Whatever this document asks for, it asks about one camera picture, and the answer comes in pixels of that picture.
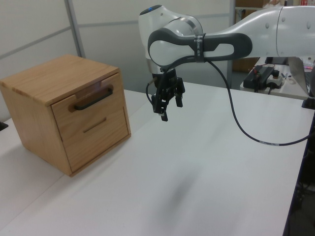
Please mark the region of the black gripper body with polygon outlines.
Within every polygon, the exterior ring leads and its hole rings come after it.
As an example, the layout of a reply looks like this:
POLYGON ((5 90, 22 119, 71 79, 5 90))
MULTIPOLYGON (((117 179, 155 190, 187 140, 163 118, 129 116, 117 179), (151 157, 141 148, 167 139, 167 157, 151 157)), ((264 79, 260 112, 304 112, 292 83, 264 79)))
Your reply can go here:
POLYGON ((155 74, 155 87, 157 97, 174 97, 177 86, 176 70, 168 72, 163 71, 160 74, 155 74))

